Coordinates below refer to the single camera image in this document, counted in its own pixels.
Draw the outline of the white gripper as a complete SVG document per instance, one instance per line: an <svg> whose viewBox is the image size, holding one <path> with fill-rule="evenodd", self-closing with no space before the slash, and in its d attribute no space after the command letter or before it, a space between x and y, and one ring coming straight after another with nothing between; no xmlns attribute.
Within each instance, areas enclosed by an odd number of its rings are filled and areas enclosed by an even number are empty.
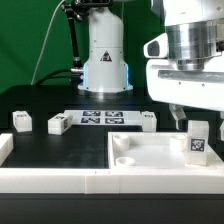
<svg viewBox="0 0 224 224"><path fill-rule="evenodd" d="M224 52L204 64L203 71L184 72L177 69L168 55L166 33L143 47L148 93L152 100L169 103L176 129L183 128L186 115L183 106L220 112L220 139L224 141Z"/></svg>

